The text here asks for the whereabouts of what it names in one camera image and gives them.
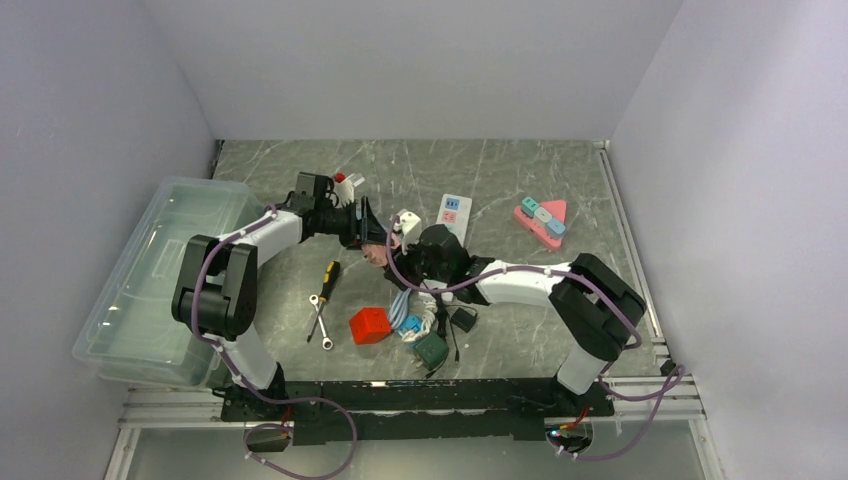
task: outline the gray wall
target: gray wall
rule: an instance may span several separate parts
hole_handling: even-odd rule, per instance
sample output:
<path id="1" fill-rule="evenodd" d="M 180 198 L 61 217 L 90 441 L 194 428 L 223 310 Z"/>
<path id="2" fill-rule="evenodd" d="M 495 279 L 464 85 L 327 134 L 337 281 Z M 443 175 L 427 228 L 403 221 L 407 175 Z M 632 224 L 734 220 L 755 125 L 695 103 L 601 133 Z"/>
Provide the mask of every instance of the gray wall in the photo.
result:
<path id="1" fill-rule="evenodd" d="M 848 477 L 848 3 L 686 0 L 612 137 L 732 479 Z"/>
<path id="2" fill-rule="evenodd" d="M 213 140 L 136 0 L 0 2 L 0 465 L 101 478 L 126 385 L 71 346 L 158 182 Z"/>
<path id="3" fill-rule="evenodd" d="M 146 0 L 218 138 L 609 138 L 681 0 Z"/>

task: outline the blue sticker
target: blue sticker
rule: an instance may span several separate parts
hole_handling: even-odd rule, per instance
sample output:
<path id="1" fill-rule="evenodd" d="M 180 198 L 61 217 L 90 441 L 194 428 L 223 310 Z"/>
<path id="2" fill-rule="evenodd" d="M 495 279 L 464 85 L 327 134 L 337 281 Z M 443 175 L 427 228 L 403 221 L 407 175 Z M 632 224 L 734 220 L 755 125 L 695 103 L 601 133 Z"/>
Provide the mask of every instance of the blue sticker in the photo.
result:
<path id="1" fill-rule="evenodd" d="M 459 199 L 448 197 L 445 199 L 445 208 L 449 210 L 459 210 Z"/>

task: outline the screwdriver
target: screwdriver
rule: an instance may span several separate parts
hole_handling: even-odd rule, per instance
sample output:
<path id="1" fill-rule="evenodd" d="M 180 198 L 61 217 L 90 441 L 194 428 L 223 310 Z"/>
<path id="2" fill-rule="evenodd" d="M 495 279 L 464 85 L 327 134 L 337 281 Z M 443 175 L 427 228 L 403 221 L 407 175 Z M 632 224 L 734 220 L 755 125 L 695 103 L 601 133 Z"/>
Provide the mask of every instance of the screwdriver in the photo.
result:
<path id="1" fill-rule="evenodd" d="M 315 334 L 315 327 L 318 326 L 318 319 L 321 317 L 321 312 L 324 310 L 324 304 L 330 300 L 330 294 L 333 293 L 333 289 L 336 287 L 336 283 L 339 280 L 339 275 L 342 272 L 342 265 L 333 260 L 327 265 L 327 271 L 324 272 L 324 283 L 321 286 L 321 293 L 318 295 L 318 309 L 315 311 L 315 321 L 312 323 L 312 331 L 309 332 L 309 336 L 306 337 L 306 341 L 309 342 L 312 340 L 312 335 Z"/>

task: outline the white power strip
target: white power strip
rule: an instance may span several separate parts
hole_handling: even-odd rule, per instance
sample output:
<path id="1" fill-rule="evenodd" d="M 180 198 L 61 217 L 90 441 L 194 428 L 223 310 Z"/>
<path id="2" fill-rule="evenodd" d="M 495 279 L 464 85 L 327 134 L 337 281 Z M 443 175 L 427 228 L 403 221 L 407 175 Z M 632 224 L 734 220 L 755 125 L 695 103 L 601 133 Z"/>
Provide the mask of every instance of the white power strip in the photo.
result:
<path id="1" fill-rule="evenodd" d="M 436 217 L 436 225 L 444 225 L 448 231 L 456 235 L 459 243 L 465 246 L 465 234 L 468 232 L 468 221 L 471 220 L 471 199 L 459 195 L 446 193 L 442 195 L 442 203 L 439 205 L 439 216 Z M 444 288 L 446 283 L 427 280 L 428 288 Z M 442 299 L 446 302 L 453 300 L 452 293 L 443 293 Z"/>

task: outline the blue cable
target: blue cable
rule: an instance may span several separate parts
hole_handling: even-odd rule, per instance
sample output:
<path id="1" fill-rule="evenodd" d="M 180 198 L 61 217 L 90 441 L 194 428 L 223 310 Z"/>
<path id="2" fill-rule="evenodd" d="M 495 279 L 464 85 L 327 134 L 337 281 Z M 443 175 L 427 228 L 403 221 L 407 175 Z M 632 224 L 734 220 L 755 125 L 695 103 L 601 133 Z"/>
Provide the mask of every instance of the blue cable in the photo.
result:
<path id="1" fill-rule="evenodd" d="M 389 325 L 392 330 L 400 328 L 401 324 L 409 315 L 409 295 L 412 289 L 407 288 L 403 292 L 398 293 L 395 299 L 392 300 L 392 306 L 389 307 Z"/>

